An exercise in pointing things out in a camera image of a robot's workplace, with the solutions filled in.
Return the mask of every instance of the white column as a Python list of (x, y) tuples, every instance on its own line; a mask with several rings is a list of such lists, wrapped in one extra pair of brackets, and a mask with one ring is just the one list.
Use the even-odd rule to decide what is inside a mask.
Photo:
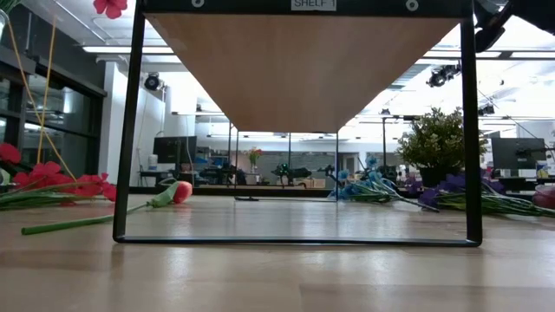
[(98, 171), (108, 174), (108, 182), (117, 183), (127, 77), (119, 71), (115, 62), (106, 62), (104, 90), (108, 92), (108, 96), (102, 104)]

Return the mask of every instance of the black metal frame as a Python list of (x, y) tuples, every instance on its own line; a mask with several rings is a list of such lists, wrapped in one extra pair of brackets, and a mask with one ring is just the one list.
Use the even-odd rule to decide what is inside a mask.
[[(134, 13), (127, 101), (123, 121), (118, 192), (114, 212), (114, 241), (141, 244), (397, 244), (410, 246), (477, 247), (482, 242), (478, 96), (472, 0), (332, 0), (334, 11), (291, 10), (291, 0), (138, 0)], [(307, 237), (130, 237), (125, 235), (127, 196), (133, 153), (134, 122), (140, 84), (146, 13), (381, 16), (453, 18), (461, 21), (462, 87), (467, 170), (467, 239), (367, 239)]]

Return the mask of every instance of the green leaves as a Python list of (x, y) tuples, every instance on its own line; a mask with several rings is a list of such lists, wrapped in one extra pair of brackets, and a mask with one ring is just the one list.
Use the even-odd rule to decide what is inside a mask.
[[(399, 139), (397, 152), (419, 168), (462, 168), (465, 161), (462, 126), (459, 107), (451, 114), (432, 108), (431, 113), (411, 123), (413, 132)], [(481, 153), (486, 151), (485, 144), (485, 140), (480, 141)]]
[(154, 196), (149, 202), (148, 205), (152, 206), (153, 208), (161, 208), (173, 202), (173, 195), (175, 195), (175, 191), (177, 187), (180, 185), (180, 182), (174, 182), (165, 191), (162, 193)]

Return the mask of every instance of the desk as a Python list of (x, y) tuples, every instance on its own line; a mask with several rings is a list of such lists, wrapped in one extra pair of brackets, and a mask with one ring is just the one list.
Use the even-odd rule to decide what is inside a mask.
[(506, 191), (535, 191), (536, 186), (555, 183), (554, 178), (536, 179), (536, 178), (500, 178), (499, 182)]
[(163, 179), (171, 178), (173, 175), (171, 172), (139, 172), (139, 186), (144, 186), (142, 181), (145, 180), (145, 185), (148, 186), (147, 178), (156, 178), (156, 186)]

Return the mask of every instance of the window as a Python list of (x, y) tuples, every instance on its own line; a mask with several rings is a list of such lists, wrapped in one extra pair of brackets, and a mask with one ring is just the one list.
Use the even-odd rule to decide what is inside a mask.
[(10, 81), (2, 79), (0, 81), (0, 109), (8, 109), (10, 105)]
[[(45, 128), (46, 133), (54, 142), (55, 148), (61, 154), (69, 170), (76, 176), (95, 173), (95, 140), (65, 133), (50, 128)], [(41, 128), (34, 124), (25, 124), (23, 136), (23, 162), (35, 164), (38, 156), (38, 147)], [(41, 162), (54, 161), (62, 165), (48, 140), (44, 137), (41, 149)]]
[[(46, 78), (36, 75), (29, 78), (29, 87), (39, 114), (42, 113), (44, 103), (44, 89)], [(45, 109), (45, 122), (56, 127), (64, 127), (71, 131), (92, 133), (95, 126), (93, 108), (94, 101), (86, 95), (55, 82), (50, 82), (48, 100)], [(35, 110), (31, 102), (27, 103), (27, 115), (35, 117)]]

